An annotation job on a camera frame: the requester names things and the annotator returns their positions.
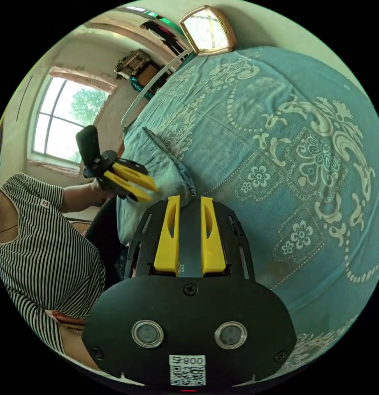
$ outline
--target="necklace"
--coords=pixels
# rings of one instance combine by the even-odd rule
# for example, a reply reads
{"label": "necklace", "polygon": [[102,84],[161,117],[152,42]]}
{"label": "necklace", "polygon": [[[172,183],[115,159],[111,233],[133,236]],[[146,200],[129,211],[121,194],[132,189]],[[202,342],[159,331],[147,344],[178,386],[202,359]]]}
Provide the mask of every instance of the necklace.
{"label": "necklace", "polygon": [[6,229],[6,230],[1,230],[0,233],[6,232],[6,231],[8,231],[8,230],[10,230],[10,229],[13,229],[13,228],[15,228],[16,226],[18,226],[18,225],[14,225],[14,226],[12,226],[12,227]]}

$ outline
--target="wall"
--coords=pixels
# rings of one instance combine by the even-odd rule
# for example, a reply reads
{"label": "wall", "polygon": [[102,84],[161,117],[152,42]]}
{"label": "wall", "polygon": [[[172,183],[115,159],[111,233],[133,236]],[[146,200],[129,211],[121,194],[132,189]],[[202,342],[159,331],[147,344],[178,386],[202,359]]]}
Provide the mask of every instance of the wall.
{"label": "wall", "polygon": [[176,1],[172,7],[166,0],[138,0],[125,6],[144,8],[178,24],[205,3],[226,15],[241,47],[276,46],[312,56],[339,71],[366,94],[350,69],[321,40],[294,21],[259,5],[243,0],[186,0]]}
{"label": "wall", "polygon": [[[140,28],[140,25],[147,20],[149,20],[149,16],[147,15],[136,15],[130,12],[122,12],[122,10],[110,10],[91,19],[88,24],[92,25],[94,23],[103,23],[122,28],[126,30],[126,32],[123,33],[124,35],[132,37],[137,42],[148,42],[148,46],[152,44],[152,51],[161,57],[166,63],[170,62],[171,59],[176,56],[175,53],[172,52],[161,40],[153,36],[148,30]],[[184,49],[190,48],[189,43],[185,38],[181,40],[180,37],[177,37],[177,39]]]}
{"label": "wall", "polygon": [[[118,60],[128,55],[129,52],[124,47],[114,43],[109,45],[105,40],[101,41],[92,35],[72,36],[63,39],[40,59],[29,73],[32,75],[30,82],[27,79],[22,81],[6,110],[0,185],[18,172],[24,172],[41,181],[62,187],[87,182],[81,174],[77,178],[71,178],[27,163],[28,129],[33,107],[37,98],[42,95],[41,87],[43,83],[45,85],[45,77],[54,64],[63,62],[70,65],[89,65],[97,71],[113,74]],[[120,80],[117,81],[117,84],[117,89],[108,98],[96,122],[102,151],[118,148],[122,134],[122,117],[138,95],[138,92],[132,88],[128,81]],[[141,101],[137,113],[133,114],[132,119],[146,106],[147,102],[146,99]],[[79,216],[83,219],[93,219],[96,212],[97,209],[91,209]]]}
{"label": "wall", "polygon": [[120,37],[121,40],[125,41],[125,43],[127,44],[135,44],[135,46],[131,45],[132,50],[143,49],[147,51],[146,48],[149,48],[150,50],[148,50],[148,52],[151,54],[151,59],[157,64],[169,63],[174,58],[174,54],[167,46],[165,46],[166,48],[161,48],[160,45],[156,45],[155,43],[145,38],[143,35],[133,33],[129,29],[112,25],[110,23],[87,22],[84,24],[84,26],[90,31],[98,31],[100,33],[104,32],[105,34],[111,34],[117,38]]}
{"label": "wall", "polygon": [[7,105],[1,152],[0,186],[13,174],[24,171],[29,115],[40,86],[50,70],[50,65],[59,55],[62,44],[62,42],[57,43],[33,66]]}

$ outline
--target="clock face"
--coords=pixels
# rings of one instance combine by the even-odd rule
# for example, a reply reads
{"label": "clock face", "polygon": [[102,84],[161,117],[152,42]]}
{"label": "clock face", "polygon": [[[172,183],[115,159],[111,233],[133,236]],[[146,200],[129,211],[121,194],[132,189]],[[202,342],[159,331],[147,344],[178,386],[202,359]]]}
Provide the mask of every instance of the clock face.
{"label": "clock face", "polygon": [[200,51],[228,46],[228,40],[221,23],[209,10],[203,10],[190,16],[184,25]]}

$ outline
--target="qr code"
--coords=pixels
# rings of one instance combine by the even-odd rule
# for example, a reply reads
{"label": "qr code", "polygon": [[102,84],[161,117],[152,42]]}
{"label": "qr code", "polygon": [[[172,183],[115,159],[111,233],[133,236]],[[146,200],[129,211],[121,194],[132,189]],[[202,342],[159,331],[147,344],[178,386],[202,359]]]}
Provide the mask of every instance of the qr code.
{"label": "qr code", "polygon": [[170,366],[170,383],[173,386],[206,385],[205,366]]}

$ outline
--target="black handle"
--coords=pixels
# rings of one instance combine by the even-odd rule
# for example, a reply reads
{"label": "black handle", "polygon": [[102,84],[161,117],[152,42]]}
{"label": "black handle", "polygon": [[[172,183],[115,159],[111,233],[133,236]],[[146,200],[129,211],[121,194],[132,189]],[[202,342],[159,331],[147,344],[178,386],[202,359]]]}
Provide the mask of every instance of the black handle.
{"label": "black handle", "polygon": [[98,130],[95,126],[85,126],[75,136],[79,154],[85,167],[92,168],[95,159],[100,157]]}

